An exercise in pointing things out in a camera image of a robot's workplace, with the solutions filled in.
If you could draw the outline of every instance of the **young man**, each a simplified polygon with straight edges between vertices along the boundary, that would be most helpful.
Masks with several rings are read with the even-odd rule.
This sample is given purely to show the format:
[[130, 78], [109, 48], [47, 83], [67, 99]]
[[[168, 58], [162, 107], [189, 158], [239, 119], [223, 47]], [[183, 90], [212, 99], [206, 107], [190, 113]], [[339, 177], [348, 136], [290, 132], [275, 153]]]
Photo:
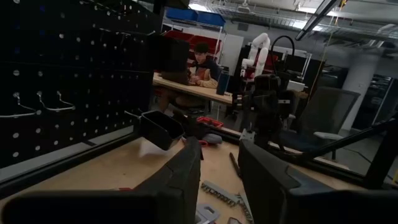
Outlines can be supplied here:
[[[212, 59], [206, 57], [208, 49], [207, 43], [196, 44], [194, 49], [196, 60], [190, 68], [190, 85], [217, 88], [219, 68]], [[164, 88], [159, 101], [159, 109], [161, 112], [166, 111], [169, 103], [173, 100], [176, 104], [186, 107], [200, 106], [205, 102], [199, 97]]]

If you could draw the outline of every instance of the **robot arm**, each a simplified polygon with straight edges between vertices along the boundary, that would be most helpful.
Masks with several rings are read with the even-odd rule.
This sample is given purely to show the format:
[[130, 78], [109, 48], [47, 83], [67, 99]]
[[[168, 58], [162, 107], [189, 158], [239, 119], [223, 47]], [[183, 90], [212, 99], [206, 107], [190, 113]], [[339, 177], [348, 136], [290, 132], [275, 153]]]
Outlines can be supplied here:
[[271, 41], [268, 38], [268, 34], [266, 34], [266, 33], [260, 34], [258, 37], [256, 37], [253, 40], [253, 42], [251, 44], [251, 49], [249, 52], [249, 58], [245, 58], [242, 60], [241, 76], [245, 75], [248, 65], [249, 66], [254, 65], [259, 48], [261, 48], [261, 51], [258, 56], [256, 71], [254, 73], [254, 76], [256, 77], [256, 76], [262, 74], [262, 70], [264, 69], [264, 65], [267, 60], [268, 49], [269, 49], [270, 44], [271, 44]]

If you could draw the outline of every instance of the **desk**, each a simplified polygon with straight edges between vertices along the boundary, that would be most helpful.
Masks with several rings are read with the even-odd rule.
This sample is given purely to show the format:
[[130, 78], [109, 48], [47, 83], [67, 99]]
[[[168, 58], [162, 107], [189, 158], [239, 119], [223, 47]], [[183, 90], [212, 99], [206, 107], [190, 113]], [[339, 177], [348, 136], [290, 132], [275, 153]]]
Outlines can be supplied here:
[[200, 86], [188, 86], [179, 84], [176, 82], [171, 82], [163, 79], [159, 76], [159, 73], [154, 73], [154, 84], [161, 85], [167, 88], [171, 88], [173, 90], [181, 91], [184, 93], [188, 93], [190, 95], [199, 96], [201, 98], [206, 98], [207, 100], [216, 101], [226, 105], [232, 105], [232, 94], [226, 93], [228, 95], [217, 95], [216, 89], [205, 88]]
[[[152, 154], [144, 154], [144, 150], [142, 149], [151, 148], [151, 144], [152, 143], [143, 138], [136, 139], [1, 200], [0, 208], [12, 197], [33, 190], [106, 190], [120, 187], [134, 188], [158, 171], [183, 147], [180, 141], [169, 151], [158, 150], [153, 151]], [[203, 148], [205, 160], [201, 161], [201, 182], [209, 180], [234, 194], [243, 192], [243, 184], [236, 175], [229, 159], [230, 152], [234, 154], [235, 158], [238, 158], [238, 149], [239, 147], [237, 145], [228, 142], [224, 142], [219, 146]], [[335, 189], [361, 189], [358, 186], [348, 184], [342, 180], [303, 167], [293, 167]], [[221, 213], [221, 216], [216, 221], [217, 223], [227, 223], [229, 217], [235, 217], [241, 223], [247, 223], [243, 210], [239, 205], [230, 208], [221, 200], [211, 194], [204, 193], [204, 191], [199, 188], [198, 203], [204, 202], [211, 204]]]

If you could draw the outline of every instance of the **pegboard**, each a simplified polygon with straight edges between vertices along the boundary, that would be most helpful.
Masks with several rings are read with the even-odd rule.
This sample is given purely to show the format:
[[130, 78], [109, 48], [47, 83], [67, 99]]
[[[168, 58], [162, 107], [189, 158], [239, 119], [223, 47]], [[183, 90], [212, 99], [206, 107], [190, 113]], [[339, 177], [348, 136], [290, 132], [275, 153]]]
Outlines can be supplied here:
[[7, 0], [1, 9], [0, 167], [134, 124], [159, 17], [132, 1]]

